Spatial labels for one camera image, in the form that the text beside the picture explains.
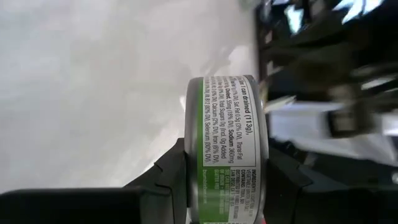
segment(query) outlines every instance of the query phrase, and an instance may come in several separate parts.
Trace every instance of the canned food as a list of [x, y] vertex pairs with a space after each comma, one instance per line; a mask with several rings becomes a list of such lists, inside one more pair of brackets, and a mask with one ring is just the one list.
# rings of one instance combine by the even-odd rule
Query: canned food
[[260, 223], [267, 128], [252, 76], [190, 80], [185, 112], [193, 223]]

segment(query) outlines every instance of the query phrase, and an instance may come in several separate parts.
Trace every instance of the white surface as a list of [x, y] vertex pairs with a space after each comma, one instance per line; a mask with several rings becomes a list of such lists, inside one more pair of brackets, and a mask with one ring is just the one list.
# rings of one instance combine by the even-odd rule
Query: white surface
[[381, 126], [377, 133], [342, 139], [328, 137], [324, 112], [339, 107], [337, 103], [296, 102], [271, 111], [270, 135], [281, 141], [292, 141], [308, 151], [398, 166], [396, 150], [391, 140], [383, 134], [382, 128], [386, 128], [382, 126], [385, 115], [375, 117]]
[[0, 192], [122, 186], [198, 76], [256, 74], [250, 2], [0, 0]]

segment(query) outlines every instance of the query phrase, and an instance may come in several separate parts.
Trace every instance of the can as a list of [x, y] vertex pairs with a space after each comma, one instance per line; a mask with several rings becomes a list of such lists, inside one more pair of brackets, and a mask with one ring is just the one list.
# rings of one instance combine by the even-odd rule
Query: can
[[190, 80], [185, 152], [193, 223], [261, 223], [269, 154], [252, 76]]

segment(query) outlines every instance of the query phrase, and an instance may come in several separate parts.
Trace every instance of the green label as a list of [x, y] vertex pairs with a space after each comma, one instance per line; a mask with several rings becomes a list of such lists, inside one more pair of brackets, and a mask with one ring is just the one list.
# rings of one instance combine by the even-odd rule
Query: green label
[[200, 223], [252, 223], [260, 194], [256, 106], [245, 77], [206, 77], [197, 105]]

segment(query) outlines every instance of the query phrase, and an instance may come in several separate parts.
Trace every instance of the white wall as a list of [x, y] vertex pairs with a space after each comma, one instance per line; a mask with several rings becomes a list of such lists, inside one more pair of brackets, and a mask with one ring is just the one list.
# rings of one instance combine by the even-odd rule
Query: white wall
[[183, 136], [189, 79], [256, 74], [250, 9], [0, 0], [0, 192], [137, 177]]

